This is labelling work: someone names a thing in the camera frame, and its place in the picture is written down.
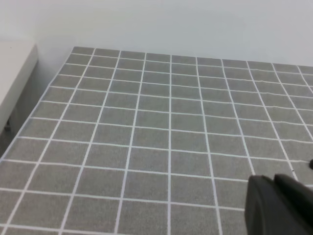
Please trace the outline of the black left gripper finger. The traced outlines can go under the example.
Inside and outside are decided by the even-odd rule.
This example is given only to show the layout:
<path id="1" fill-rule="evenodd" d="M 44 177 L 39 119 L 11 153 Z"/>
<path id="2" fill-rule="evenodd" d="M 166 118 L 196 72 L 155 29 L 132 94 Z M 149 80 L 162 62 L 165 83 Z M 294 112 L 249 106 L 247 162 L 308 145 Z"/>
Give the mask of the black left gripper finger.
<path id="1" fill-rule="evenodd" d="M 313 191 L 285 174 L 250 176 L 245 224 L 248 235 L 311 235 Z"/>

